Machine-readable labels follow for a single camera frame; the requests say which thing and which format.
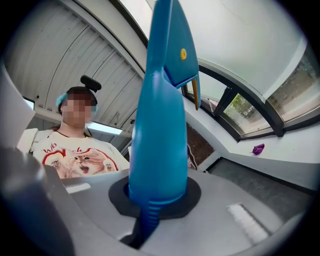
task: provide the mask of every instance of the blue plastic object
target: blue plastic object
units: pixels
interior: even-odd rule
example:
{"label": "blue plastic object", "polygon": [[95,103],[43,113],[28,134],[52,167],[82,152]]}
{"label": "blue plastic object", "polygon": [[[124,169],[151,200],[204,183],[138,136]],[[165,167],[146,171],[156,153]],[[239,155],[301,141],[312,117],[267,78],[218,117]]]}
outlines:
{"label": "blue plastic object", "polygon": [[187,130],[183,98],[177,88],[191,80],[196,81],[200,97],[199,66],[186,17],[177,0],[158,0],[132,134],[129,172],[129,197],[141,207],[145,238],[158,225],[159,210],[186,191]]}

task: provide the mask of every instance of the purple crumpled item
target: purple crumpled item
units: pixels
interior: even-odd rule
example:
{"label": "purple crumpled item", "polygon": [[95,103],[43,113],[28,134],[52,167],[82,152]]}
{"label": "purple crumpled item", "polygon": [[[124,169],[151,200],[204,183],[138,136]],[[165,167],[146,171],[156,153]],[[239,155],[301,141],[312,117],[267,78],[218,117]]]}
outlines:
{"label": "purple crumpled item", "polygon": [[264,150],[264,148],[265,148],[265,144],[260,144],[258,146],[254,146],[251,153],[254,153],[255,155],[259,155],[262,152],[262,150]]}

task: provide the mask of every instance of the gray surface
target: gray surface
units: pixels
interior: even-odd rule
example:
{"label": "gray surface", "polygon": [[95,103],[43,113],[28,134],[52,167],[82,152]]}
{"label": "gray surface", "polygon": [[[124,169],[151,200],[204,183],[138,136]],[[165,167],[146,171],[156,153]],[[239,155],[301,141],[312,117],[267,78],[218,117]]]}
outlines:
{"label": "gray surface", "polygon": [[68,194],[56,169],[45,165],[45,171],[48,180],[48,192],[70,233],[77,256],[147,255],[117,241],[97,227]]}
{"label": "gray surface", "polygon": [[120,215],[109,199],[109,188],[116,181],[128,176],[127,171],[116,171],[100,175],[65,178],[64,186],[88,183],[90,189],[70,194],[76,204],[82,209],[100,229],[117,240],[132,234],[136,218]]}
{"label": "gray surface", "polygon": [[209,172],[225,178],[270,207],[286,222],[302,213],[312,196],[255,173],[229,160],[220,160]]}
{"label": "gray surface", "polygon": [[160,221],[141,251],[158,255],[227,256],[253,246],[235,223],[227,206],[242,203],[270,232],[282,226],[267,206],[232,182],[208,173],[189,170],[201,187],[201,198],[184,218]]}

